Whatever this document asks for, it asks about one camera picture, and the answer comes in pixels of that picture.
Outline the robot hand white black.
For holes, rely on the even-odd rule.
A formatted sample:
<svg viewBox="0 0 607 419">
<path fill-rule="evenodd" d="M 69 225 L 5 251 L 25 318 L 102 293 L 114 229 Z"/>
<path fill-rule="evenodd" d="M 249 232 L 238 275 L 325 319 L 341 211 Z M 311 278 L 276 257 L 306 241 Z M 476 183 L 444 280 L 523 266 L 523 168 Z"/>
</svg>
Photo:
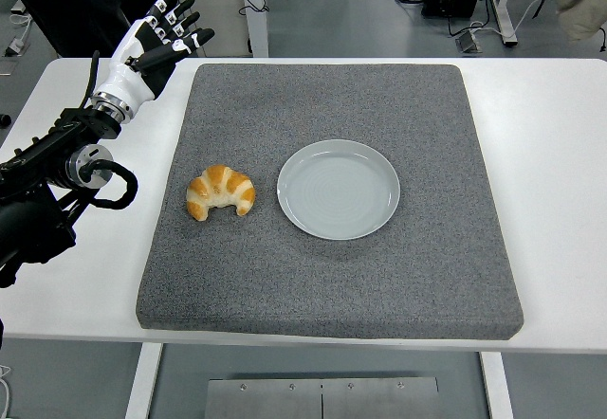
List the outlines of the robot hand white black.
<svg viewBox="0 0 607 419">
<path fill-rule="evenodd" d="M 193 3 L 156 0 L 130 26 L 110 59 L 108 78 L 91 96 L 93 105 L 114 107 L 130 118 L 160 96 L 175 65 L 214 36 L 210 28 L 192 28 L 200 17 Z"/>
</svg>

